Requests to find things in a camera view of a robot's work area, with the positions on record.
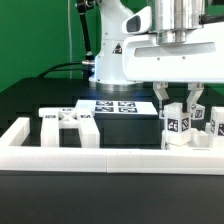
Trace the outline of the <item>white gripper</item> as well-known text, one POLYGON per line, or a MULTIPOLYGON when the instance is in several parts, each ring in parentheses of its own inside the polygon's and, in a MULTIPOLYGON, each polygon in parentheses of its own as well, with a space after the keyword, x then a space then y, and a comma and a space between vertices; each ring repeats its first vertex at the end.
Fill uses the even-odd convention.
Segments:
POLYGON ((122 64, 127 80, 154 82, 160 110, 169 101, 167 82, 189 83, 182 111, 192 113, 203 83, 224 83, 224 23, 190 31, 181 44, 157 45, 153 34, 129 37, 123 44, 122 64))

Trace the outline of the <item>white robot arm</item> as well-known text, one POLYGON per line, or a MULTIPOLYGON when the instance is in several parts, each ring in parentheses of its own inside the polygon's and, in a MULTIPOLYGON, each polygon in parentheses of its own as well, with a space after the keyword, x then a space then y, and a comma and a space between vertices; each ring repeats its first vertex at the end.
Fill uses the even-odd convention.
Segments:
POLYGON ((137 13, 120 0, 96 0, 101 50, 92 84, 125 88, 151 82, 160 105, 170 82, 186 83, 191 112, 205 83, 224 84, 224 15, 205 13, 205 0, 155 0, 137 13))

